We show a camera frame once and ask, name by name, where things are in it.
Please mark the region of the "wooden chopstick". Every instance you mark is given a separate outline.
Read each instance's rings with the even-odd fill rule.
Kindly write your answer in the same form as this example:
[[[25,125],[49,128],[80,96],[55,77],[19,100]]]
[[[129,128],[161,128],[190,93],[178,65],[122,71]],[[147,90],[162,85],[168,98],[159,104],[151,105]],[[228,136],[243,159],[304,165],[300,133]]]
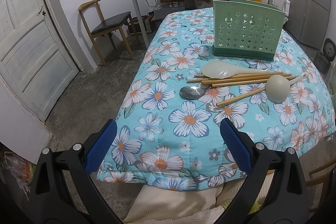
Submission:
[[[246,80],[246,81],[235,81],[235,82],[229,82],[229,83],[218,83],[218,84],[212,84],[212,88],[246,85],[246,84],[260,84],[260,83],[266,83],[268,80],[269,78],[257,79],[257,80]]]
[[[290,77],[292,75],[291,74],[283,74],[283,75],[268,75],[268,76],[251,76],[251,77],[241,77],[241,78],[236,78],[236,79],[223,79],[223,80],[204,80],[204,81],[202,81],[202,84],[212,85],[212,84],[229,83],[229,82],[235,82],[235,81],[266,79],[266,78],[270,78],[271,76]]]
[[[217,80],[217,79],[236,79],[236,78],[241,78],[241,77],[251,77],[251,76],[268,76],[268,75],[283,75],[283,72],[271,72],[271,73],[246,73],[246,74],[238,74],[234,76],[227,76],[224,78],[213,78],[213,77],[208,77],[205,75],[194,75],[194,79],[211,79],[211,80]]]
[[[232,76],[226,79],[210,79],[210,78],[199,78],[199,79],[193,79],[193,80],[187,80],[186,82],[188,84],[190,83],[202,83],[209,81],[210,83],[228,83],[228,82],[234,82],[234,81],[242,81],[242,80],[257,80],[257,79],[266,79],[273,75],[281,75],[281,76],[291,76],[291,74],[286,73],[280,73],[280,72],[274,72],[274,73],[259,73],[259,74],[250,74],[250,75],[237,75]]]
[[[250,96],[253,96],[255,94],[259,94],[259,93],[264,92],[264,91],[265,91],[265,87],[253,90],[253,91],[251,91],[249,93],[246,93],[246,94],[243,94],[243,95],[231,98],[231,99],[227,99],[227,100],[224,100],[222,102],[218,102],[217,103],[217,107],[222,107],[222,106],[225,106],[225,105],[229,105],[229,104],[235,103],[235,102],[237,102],[239,100],[242,100],[244,98],[248,98]]]

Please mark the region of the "cream soup ladle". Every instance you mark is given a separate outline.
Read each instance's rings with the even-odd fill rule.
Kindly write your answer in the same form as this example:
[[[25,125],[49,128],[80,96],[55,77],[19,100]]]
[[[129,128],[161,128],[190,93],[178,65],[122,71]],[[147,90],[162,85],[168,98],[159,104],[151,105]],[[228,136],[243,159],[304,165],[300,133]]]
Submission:
[[[306,78],[307,73],[303,73],[292,80],[288,80],[281,75],[271,76],[265,86],[268,100],[273,103],[283,103],[288,97],[290,87]]]

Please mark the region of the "stainless steel spoon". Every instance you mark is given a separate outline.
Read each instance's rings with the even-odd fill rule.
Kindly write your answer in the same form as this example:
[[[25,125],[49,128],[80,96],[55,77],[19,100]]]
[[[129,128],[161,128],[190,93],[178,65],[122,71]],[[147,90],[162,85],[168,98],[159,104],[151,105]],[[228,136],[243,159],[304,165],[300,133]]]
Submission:
[[[198,100],[205,95],[211,85],[200,84],[198,86],[184,86],[180,89],[179,95],[188,100]]]

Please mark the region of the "white pearlescent rice paddle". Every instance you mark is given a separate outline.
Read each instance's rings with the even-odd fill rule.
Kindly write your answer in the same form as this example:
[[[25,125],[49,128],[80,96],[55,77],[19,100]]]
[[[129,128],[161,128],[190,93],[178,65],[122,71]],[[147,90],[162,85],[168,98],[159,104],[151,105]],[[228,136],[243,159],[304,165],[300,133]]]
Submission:
[[[268,73],[269,69],[252,69],[240,67],[225,61],[210,61],[203,65],[201,72],[204,76],[212,79],[226,79],[239,74]]]

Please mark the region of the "floral blue quilt cover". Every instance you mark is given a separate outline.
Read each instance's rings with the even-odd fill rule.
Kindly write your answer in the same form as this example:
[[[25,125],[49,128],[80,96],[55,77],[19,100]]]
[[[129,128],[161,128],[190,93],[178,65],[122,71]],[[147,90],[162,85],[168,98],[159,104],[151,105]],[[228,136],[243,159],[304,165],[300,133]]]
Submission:
[[[217,103],[262,88],[247,84],[210,89],[186,100],[180,89],[215,60],[213,10],[169,14],[153,38],[116,117],[118,132],[97,178],[113,183],[146,183],[177,191],[205,190],[244,177],[221,134],[229,119],[255,142],[272,150],[289,147],[303,155],[335,132],[331,96],[317,68],[300,46],[282,32],[272,62],[230,59],[252,69],[293,76],[294,84],[280,104],[265,93],[225,107]]]

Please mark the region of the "cream knitted cloth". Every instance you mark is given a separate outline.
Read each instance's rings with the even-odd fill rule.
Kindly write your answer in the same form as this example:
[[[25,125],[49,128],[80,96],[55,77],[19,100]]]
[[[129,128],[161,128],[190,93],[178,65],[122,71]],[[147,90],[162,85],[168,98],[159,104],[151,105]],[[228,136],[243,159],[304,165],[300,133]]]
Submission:
[[[232,180],[212,189],[176,192],[143,186],[124,223],[214,223],[245,180]]]

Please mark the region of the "white panel door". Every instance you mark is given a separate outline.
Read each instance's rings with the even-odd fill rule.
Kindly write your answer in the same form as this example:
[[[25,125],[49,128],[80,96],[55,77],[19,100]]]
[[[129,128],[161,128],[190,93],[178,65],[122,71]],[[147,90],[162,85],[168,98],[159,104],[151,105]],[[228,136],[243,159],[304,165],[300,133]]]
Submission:
[[[26,108],[45,121],[78,72],[43,0],[1,0],[1,76]]]

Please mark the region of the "green perforated utensil holder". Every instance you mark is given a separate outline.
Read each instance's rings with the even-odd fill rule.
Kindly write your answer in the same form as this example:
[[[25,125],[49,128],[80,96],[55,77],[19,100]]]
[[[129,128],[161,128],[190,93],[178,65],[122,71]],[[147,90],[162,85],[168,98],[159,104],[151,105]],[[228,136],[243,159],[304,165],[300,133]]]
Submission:
[[[273,61],[285,12],[250,0],[213,1],[215,56]]]

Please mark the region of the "black rice cooker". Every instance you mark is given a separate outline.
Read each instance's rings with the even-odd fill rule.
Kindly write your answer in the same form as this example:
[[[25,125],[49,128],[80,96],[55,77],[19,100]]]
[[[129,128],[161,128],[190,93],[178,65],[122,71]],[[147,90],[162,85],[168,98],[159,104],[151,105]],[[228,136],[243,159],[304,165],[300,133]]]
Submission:
[[[324,42],[322,52],[317,52],[314,58],[314,65],[320,73],[326,74],[335,59],[335,43],[327,38]]]

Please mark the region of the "wooden chair black seat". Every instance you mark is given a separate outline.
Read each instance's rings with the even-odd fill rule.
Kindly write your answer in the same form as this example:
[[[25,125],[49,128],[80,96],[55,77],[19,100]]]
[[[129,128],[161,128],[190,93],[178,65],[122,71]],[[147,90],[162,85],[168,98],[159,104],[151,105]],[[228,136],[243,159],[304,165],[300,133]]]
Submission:
[[[126,38],[126,34],[125,34],[125,32],[123,31],[123,28],[122,28],[123,26],[127,26],[127,24],[130,23],[131,28],[133,28],[133,31],[134,31],[134,34],[135,34],[135,39],[139,42],[139,38],[138,38],[136,29],[135,29],[135,25],[134,25],[133,19],[131,17],[131,12],[130,11],[123,12],[122,14],[117,14],[115,16],[112,16],[110,18],[105,19],[104,15],[102,13],[101,7],[99,5],[100,1],[101,0],[91,0],[91,1],[88,1],[88,2],[85,2],[85,3],[81,4],[78,7],[78,12],[79,12],[81,21],[84,25],[84,28],[85,28],[85,30],[86,30],[89,38],[90,38],[90,41],[92,42],[92,45],[93,45],[94,49],[96,50],[98,56],[100,57],[100,60],[101,60],[102,64],[104,66],[107,66],[107,64],[105,62],[105,59],[104,59],[102,53],[100,52],[95,39],[100,37],[100,36],[104,37],[105,35],[107,35],[110,42],[112,43],[113,49],[115,50],[116,45],[115,45],[115,43],[113,41],[113,38],[112,38],[112,32],[114,32],[114,31],[119,31],[119,33],[121,35],[121,38],[122,38],[122,41],[125,44],[126,50],[128,51],[131,60],[134,60],[133,52],[132,52],[132,50],[130,48],[130,45],[129,45],[129,42]],[[87,23],[87,21],[85,19],[85,16],[84,16],[84,12],[87,9],[89,9],[91,6],[96,7],[96,11],[97,11],[98,17],[100,19],[100,24],[97,27],[95,27],[93,30],[90,30],[90,28],[88,26],[88,23]]]

